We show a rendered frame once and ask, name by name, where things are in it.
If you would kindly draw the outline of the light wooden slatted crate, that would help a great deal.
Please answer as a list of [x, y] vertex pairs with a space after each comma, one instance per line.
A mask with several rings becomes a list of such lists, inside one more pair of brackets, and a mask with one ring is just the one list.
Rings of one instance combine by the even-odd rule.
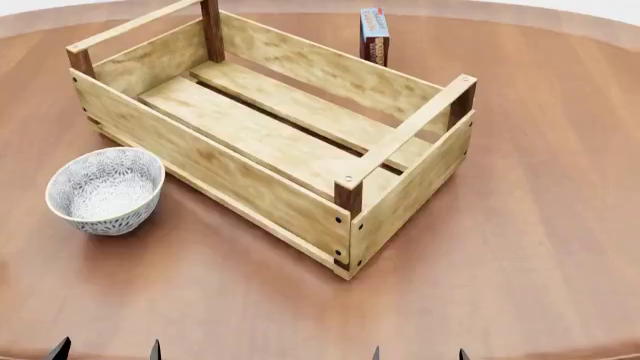
[[179, 0], [67, 48], [98, 130], [352, 278], [465, 160], [448, 86]]

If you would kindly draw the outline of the small chocolate pudding box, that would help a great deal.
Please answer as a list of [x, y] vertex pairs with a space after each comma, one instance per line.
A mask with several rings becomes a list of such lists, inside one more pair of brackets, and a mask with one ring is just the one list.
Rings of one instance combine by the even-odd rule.
[[390, 35], [384, 8], [361, 8], [359, 29], [360, 58], [387, 67]]

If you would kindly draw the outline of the white floral patterned bowl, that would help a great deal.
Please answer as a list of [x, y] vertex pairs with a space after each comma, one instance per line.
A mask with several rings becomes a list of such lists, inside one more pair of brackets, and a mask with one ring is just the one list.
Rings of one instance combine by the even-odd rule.
[[151, 215], [165, 176], [160, 158], [145, 149], [99, 149], [60, 168], [47, 184], [45, 201], [78, 230], [120, 236]]

